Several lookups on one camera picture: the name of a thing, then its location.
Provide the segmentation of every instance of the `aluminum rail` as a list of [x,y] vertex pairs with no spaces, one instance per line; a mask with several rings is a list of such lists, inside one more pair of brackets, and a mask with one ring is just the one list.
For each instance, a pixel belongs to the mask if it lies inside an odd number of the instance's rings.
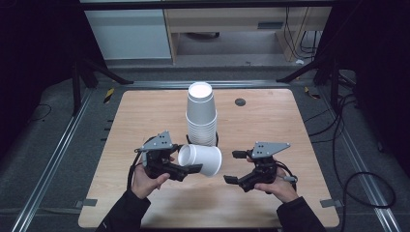
[[114,11],[155,9],[333,7],[356,2],[358,2],[358,0],[177,0],[155,2],[62,3],[58,6],[60,8],[77,8],[82,11]]
[[[121,85],[119,88],[135,89],[188,89],[195,81],[135,81],[133,84]],[[275,80],[207,80],[215,89],[234,88],[285,88],[287,83],[278,83]]]
[[54,174],[57,171],[57,168],[68,148],[70,142],[73,138],[73,134],[78,126],[79,121],[81,120],[85,108],[88,105],[91,94],[93,93],[92,89],[86,89],[83,97],[82,107],[79,109],[76,115],[72,117],[69,124],[66,127],[66,130],[61,137],[57,148],[54,150],[53,155],[51,156],[40,180],[37,182],[36,187],[30,195],[30,198],[25,203],[23,209],[17,216],[15,224],[13,225],[12,231],[26,231],[30,225],[31,220],[33,219],[35,213],[39,209],[40,203],[43,200],[45,192],[48,189],[49,184],[51,183]]
[[[328,96],[325,94],[326,91],[323,90],[323,87],[319,87],[319,91],[321,92],[321,96]],[[331,105],[329,103],[329,100],[327,98],[324,98],[325,104],[329,108],[331,108]],[[336,118],[336,115],[334,111],[330,111],[332,116]],[[353,167],[357,172],[369,172],[368,167],[366,166],[365,162],[362,160],[362,157],[357,150],[352,137],[350,136],[349,132],[347,129],[344,129],[342,134],[341,134],[341,139],[344,145],[344,148],[347,150],[347,155],[349,156]],[[366,195],[368,197],[368,200],[370,201],[371,204],[373,205],[387,205],[387,201],[378,187],[377,183],[375,182],[375,179],[372,176],[359,176],[359,180],[361,181],[361,184],[366,192]],[[383,229],[386,232],[400,232],[401,228],[398,225],[395,216],[393,215],[393,212],[391,209],[374,209],[375,214],[380,220],[380,223],[383,226]]]

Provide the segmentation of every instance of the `person's arm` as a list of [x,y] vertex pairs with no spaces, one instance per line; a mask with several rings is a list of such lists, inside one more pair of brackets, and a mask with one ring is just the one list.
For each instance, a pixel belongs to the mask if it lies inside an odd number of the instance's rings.
[[148,198],[141,200],[130,189],[127,190],[102,220],[96,232],[138,231],[150,204]]
[[277,210],[283,231],[322,232],[326,231],[322,222],[314,214],[304,197],[283,203]]
[[277,213],[285,232],[322,232],[326,231],[322,222],[311,210],[303,197],[299,197],[292,185],[283,180],[286,173],[278,167],[277,178],[271,184],[256,184],[255,189],[272,193],[283,204]]
[[142,165],[138,165],[133,173],[131,189],[127,189],[115,203],[96,232],[138,231],[141,220],[151,204],[147,196],[154,189],[160,189],[168,178],[169,174],[164,173],[157,179],[150,179]]

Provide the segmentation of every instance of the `white cabinet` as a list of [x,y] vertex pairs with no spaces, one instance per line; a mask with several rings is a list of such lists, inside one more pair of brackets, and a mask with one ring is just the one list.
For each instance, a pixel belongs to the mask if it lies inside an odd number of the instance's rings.
[[[127,2],[135,0],[80,0]],[[86,11],[105,61],[171,59],[162,10]]]

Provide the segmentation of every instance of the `hand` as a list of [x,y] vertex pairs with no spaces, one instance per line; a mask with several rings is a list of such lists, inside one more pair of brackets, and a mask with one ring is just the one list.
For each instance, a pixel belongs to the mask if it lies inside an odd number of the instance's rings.
[[283,180],[283,177],[286,176],[286,173],[278,167],[277,169],[277,178],[271,184],[261,184],[258,183],[254,186],[257,190],[262,190],[266,192],[271,192],[275,197],[277,197],[281,202],[287,203],[299,198],[299,195],[293,189],[292,185]]
[[139,198],[144,199],[154,189],[160,189],[161,185],[168,180],[169,174],[163,173],[157,179],[151,179],[145,173],[142,164],[136,166],[133,172],[132,192]]

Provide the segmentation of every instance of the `table surface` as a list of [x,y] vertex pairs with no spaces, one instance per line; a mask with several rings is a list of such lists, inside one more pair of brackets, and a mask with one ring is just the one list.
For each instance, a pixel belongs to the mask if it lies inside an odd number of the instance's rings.
[[[134,149],[165,130],[176,144],[187,144],[188,90],[128,91],[124,94],[102,152],[78,223],[97,227],[126,190]],[[243,177],[254,168],[245,159],[234,159],[232,151],[252,149],[256,141],[288,142],[290,148],[275,158],[298,176],[298,193],[326,227],[338,225],[334,207],[322,208],[330,199],[316,155],[310,144],[293,94],[287,89],[216,89],[220,172],[212,178],[190,174],[184,182],[167,181],[149,196],[152,202],[142,227],[153,228],[265,228],[280,227],[273,195],[228,185],[223,175]],[[244,106],[235,100],[244,99]]]

